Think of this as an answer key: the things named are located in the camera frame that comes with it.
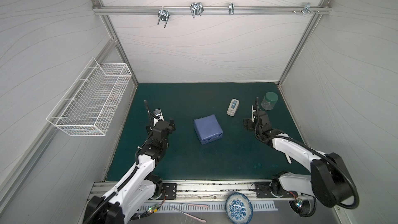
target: green jar lid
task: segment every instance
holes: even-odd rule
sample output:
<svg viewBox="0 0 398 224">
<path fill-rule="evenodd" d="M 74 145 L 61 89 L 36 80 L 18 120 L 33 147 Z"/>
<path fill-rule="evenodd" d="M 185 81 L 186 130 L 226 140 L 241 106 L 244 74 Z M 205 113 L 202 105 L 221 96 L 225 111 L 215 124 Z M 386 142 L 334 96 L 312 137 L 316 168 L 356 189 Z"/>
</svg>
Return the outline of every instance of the green jar lid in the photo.
<svg viewBox="0 0 398 224">
<path fill-rule="evenodd" d="M 274 92 L 267 92 L 266 93 L 266 100 L 269 103 L 276 103 L 278 101 L 279 97 L 276 93 Z"/>
</svg>

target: wrapped blue package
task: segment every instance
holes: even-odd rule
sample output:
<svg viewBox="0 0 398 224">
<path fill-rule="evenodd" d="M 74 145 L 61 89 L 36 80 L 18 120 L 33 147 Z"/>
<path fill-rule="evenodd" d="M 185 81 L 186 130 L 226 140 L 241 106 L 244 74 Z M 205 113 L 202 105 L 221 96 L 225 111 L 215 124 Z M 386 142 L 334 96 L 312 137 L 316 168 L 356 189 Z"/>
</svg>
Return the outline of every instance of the wrapped blue package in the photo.
<svg viewBox="0 0 398 224">
<path fill-rule="evenodd" d="M 195 119 L 193 121 L 193 126 L 195 127 L 196 134 L 201 144 L 210 143 L 222 138 L 222 129 L 214 114 Z"/>
</svg>

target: clear plastic jar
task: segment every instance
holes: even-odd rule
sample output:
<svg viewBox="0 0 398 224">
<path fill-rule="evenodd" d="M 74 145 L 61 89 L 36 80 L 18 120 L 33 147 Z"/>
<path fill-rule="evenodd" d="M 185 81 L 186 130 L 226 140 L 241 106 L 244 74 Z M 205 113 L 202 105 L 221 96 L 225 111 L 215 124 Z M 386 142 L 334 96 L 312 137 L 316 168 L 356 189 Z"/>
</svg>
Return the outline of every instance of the clear plastic jar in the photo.
<svg viewBox="0 0 398 224">
<path fill-rule="evenodd" d="M 265 110 L 271 110 L 275 106 L 278 99 L 279 99 L 279 97 L 276 93 L 267 92 L 266 95 L 264 96 L 263 101 L 261 102 L 261 106 Z"/>
</svg>

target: white wall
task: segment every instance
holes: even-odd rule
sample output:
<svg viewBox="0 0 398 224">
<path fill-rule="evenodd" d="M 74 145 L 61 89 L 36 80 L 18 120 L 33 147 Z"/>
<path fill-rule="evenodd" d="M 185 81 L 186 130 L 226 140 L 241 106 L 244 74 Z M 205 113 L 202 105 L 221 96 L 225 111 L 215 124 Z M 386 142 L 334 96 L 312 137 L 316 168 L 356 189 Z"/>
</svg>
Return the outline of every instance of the white wall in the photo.
<svg viewBox="0 0 398 224">
<path fill-rule="evenodd" d="M 101 181 L 107 171 L 107 162 L 129 110 L 133 88 L 130 81 L 106 136 L 70 137 L 57 132 L 0 217 L 0 223 L 77 223 L 93 182 Z"/>
<path fill-rule="evenodd" d="M 320 0 L 102 0 L 105 6 L 286 6 Z M 309 21 L 298 15 L 111 16 L 139 82 L 275 82 Z"/>
<path fill-rule="evenodd" d="M 110 36 L 90 0 L 0 0 L 0 185 Z"/>
<path fill-rule="evenodd" d="M 139 82 L 275 82 L 307 16 L 111 16 Z"/>
<path fill-rule="evenodd" d="M 304 138 L 341 155 L 353 223 L 396 223 L 398 0 L 332 0 L 282 89 Z"/>
<path fill-rule="evenodd" d="M 91 57 L 110 40 L 90 0 L 0 0 L 0 184 Z M 114 48 L 106 60 L 121 62 Z M 107 135 L 58 131 L 0 223 L 76 223 L 122 130 L 132 82 Z"/>
</svg>

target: wall hook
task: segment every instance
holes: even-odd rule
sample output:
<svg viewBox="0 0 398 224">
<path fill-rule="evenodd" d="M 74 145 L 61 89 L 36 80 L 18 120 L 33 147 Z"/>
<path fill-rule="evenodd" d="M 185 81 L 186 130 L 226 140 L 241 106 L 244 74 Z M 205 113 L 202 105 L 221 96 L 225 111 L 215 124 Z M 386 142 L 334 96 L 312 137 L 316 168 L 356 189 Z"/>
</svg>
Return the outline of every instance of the wall hook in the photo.
<svg viewBox="0 0 398 224">
<path fill-rule="evenodd" d="M 300 11 L 301 14 L 302 14 L 302 15 L 305 15 L 306 13 L 314 13 L 314 14 L 316 14 L 316 12 L 310 10 L 310 7 L 311 7 L 310 3 L 307 3 L 307 4 L 304 6 L 304 9 L 302 9 L 302 10 Z"/>
<path fill-rule="evenodd" d="M 195 18 L 195 14 L 198 14 L 199 16 L 202 16 L 203 12 L 203 5 L 201 2 L 195 2 L 192 5 L 189 6 L 189 9 L 191 10 L 192 17 Z"/>
<path fill-rule="evenodd" d="M 229 15 L 233 15 L 235 13 L 235 4 L 229 3 Z"/>
<path fill-rule="evenodd" d="M 162 21 L 166 21 L 166 22 L 164 23 L 164 28 L 166 28 L 167 21 L 168 21 L 169 18 L 170 18 L 169 12 L 168 12 L 168 11 L 165 11 L 165 10 L 163 10 L 163 9 L 161 9 L 161 10 L 158 12 L 158 17 L 159 17 L 159 19 L 158 19 L 158 25 L 159 25 L 159 22 L 160 22 L 161 20 L 162 20 Z"/>
</svg>

